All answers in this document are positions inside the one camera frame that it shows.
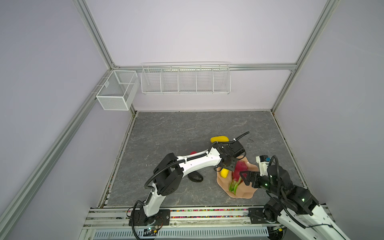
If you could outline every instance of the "white wire basket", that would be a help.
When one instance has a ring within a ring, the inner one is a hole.
[[[229,64],[143,67],[141,90],[144,94],[228,94]]]
[[[104,110],[129,110],[140,82],[136,71],[113,70],[96,97]]]

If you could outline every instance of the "black plastic bracket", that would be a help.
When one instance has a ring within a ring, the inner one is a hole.
[[[163,224],[163,226],[169,225],[169,219],[170,219],[170,210],[169,209],[160,209],[159,212],[151,217],[147,217],[144,213],[144,209],[141,207],[140,210],[136,210],[135,214],[133,216],[133,219],[131,218],[129,220],[129,225],[132,225],[132,220],[135,222],[135,226],[154,226],[158,225],[160,226]]]
[[[264,208],[263,207],[251,207],[248,208],[248,211],[250,214],[259,216],[252,216],[250,215],[249,218],[251,219],[252,224],[260,224],[260,223],[269,223],[264,219],[264,213],[263,213]]]

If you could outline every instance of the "gray table surface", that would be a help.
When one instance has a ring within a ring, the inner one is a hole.
[[[250,134],[240,142],[250,163],[256,164],[255,157],[259,155],[276,155],[293,183],[302,186],[270,112],[139,113],[107,205],[133,206],[136,200],[145,200],[149,190],[143,185],[168,153],[182,156],[203,151],[209,146],[211,137],[224,135],[233,139],[246,131]],[[198,172],[204,177],[201,183],[184,177],[179,188],[165,198],[162,207],[264,205],[269,200],[262,189],[251,199],[231,198],[217,184],[213,167]]]

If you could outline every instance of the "metal beam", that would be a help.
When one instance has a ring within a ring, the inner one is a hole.
[[[36,167],[32,175],[28,178],[24,186],[12,200],[5,212],[0,217],[0,240],[4,240],[12,231],[17,221],[32,201],[33,197],[43,184],[57,160],[60,158],[65,148],[91,111],[96,102],[96,93],[107,80],[112,71],[107,71],[97,86],[89,94],[86,101],[77,111],[72,120],[61,132],[55,143],[45,154],[39,165]]]
[[[100,55],[105,62],[105,65],[107,66],[108,69],[113,69],[115,67],[115,64],[113,63],[112,58],[109,55],[108,49],[105,46],[105,43],[100,35],[100,32],[96,27],[96,23],[93,20],[93,17],[91,15],[91,12],[89,11],[89,8],[85,0],[72,0],[72,1],[77,7],[77,10],[79,11],[81,19],[83,20],[85,27],[87,28],[93,42],[95,43],[97,49],[99,50]]]
[[[315,27],[313,28],[310,37],[307,40],[307,43],[305,44],[303,50],[300,53],[299,58],[296,61],[296,69],[291,71],[291,73],[288,76],[287,81],[285,82],[283,88],[281,89],[275,103],[273,104],[273,107],[271,111],[274,113],[277,108],[279,107],[280,103],[282,102],[285,94],[288,92],[289,87],[291,86],[292,82],[295,80],[298,72],[303,67],[304,62],[306,58],[309,56],[311,50],[313,49],[317,39],[321,35],[321,33],[324,30],[324,27],[327,25],[329,18],[334,13],[336,7],[339,5],[340,0],[328,0],[325,4],[323,11],[321,12],[320,17],[318,18]]]
[[[151,68],[196,68],[200,65],[151,65]],[[295,70],[296,63],[257,63],[257,64],[229,64],[230,71],[251,70]],[[114,70],[131,70],[141,73],[143,66],[117,66]]]

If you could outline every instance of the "robotic arm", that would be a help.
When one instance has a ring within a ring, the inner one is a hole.
[[[140,225],[148,225],[158,218],[160,205],[165,197],[180,185],[181,179],[189,173],[204,167],[217,166],[231,171],[235,170],[238,156],[245,153],[239,139],[246,132],[230,142],[214,142],[207,150],[187,156],[175,156],[169,153],[153,171],[154,175],[145,183],[145,188],[152,189],[145,203],[137,201],[132,213],[133,223],[141,219]],[[286,170],[279,166],[276,156],[266,155],[256,157],[259,172],[240,172],[244,183],[254,188],[263,188],[271,197],[261,212],[249,208],[249,216],[261,218],[267,222],[286,226],[303,240],[350,240],[344,232],[328,217],[317,199],[308,189],[292,183]],[[138,216],[134,217],[138,202],[140,207]]]

